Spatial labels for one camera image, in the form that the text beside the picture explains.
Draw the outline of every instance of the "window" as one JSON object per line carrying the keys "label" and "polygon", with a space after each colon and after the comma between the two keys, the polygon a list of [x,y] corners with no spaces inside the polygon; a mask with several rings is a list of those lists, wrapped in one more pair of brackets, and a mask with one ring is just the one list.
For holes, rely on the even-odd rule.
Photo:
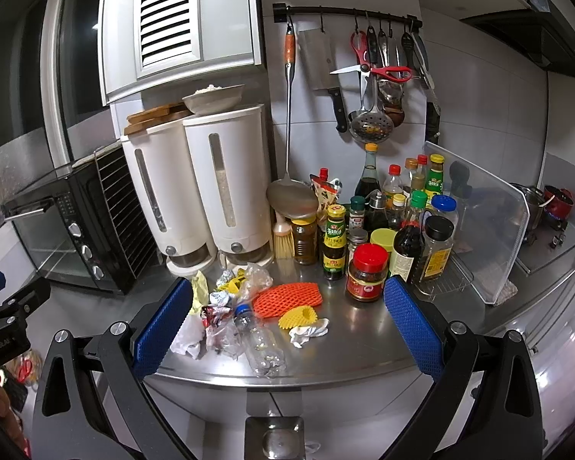
{"label": "window", "polygon": [[109,108],[102,106],[98,74],[100,0],[64,0],[59,33],[62,124],[72,160],[115,141]]}
{"label": "window", "polygon": [[0,1],[0,204],[53,169],[40,96],[46,5],[47,0]]}

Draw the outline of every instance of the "white bowl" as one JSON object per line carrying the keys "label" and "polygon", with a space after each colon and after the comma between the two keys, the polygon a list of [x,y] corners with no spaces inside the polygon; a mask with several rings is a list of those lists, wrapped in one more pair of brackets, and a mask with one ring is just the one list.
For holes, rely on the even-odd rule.
{"label": "white bowl", "polygon": [[243,97],[244,84],[229,86],[201,93],[194,93],[183,98],[185,106],[194,114],[210,116],[231,110]]}

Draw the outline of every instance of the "cleaning brush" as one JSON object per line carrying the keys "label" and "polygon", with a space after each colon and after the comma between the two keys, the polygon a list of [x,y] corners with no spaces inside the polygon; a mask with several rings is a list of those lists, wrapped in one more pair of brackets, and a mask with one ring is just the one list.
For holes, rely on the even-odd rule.
{"label": "cleaning brush", "polygon": [[274,256],[277,259],[294,257],[294,238],[292,237],[292,225],[278,212],[274,212],[277,221],[273,226]]}

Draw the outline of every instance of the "cleaver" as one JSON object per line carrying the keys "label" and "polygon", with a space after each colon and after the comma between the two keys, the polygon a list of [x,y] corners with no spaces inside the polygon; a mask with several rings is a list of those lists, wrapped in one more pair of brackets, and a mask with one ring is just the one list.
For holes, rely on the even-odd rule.
{"label": "cleaver", "polygon": [[338,83],[338,76],[330,74],[331,71],[336,70],[330,49],[330,37],[321,29],[309,29],[298,32],[298,43],[307,67],[311,89],[328,91],[337,120],[337,131],[345,133],[348,123],[341,87]]}

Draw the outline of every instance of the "blue lid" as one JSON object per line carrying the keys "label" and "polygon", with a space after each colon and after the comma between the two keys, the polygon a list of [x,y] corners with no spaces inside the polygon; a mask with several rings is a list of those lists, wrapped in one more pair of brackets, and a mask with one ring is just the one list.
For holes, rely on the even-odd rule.
{"label": "blue lid", "polygon": [[455,200],[448,195],[435,195],[430,203],[439,211],[444,211],[446,213],[455,211]]}
{"label": "blue lid", "polygon": [[248,304],[239,304],[236,309],[234,310],[234,316],[238,316],[243,312],[250,312],[251,306]]}

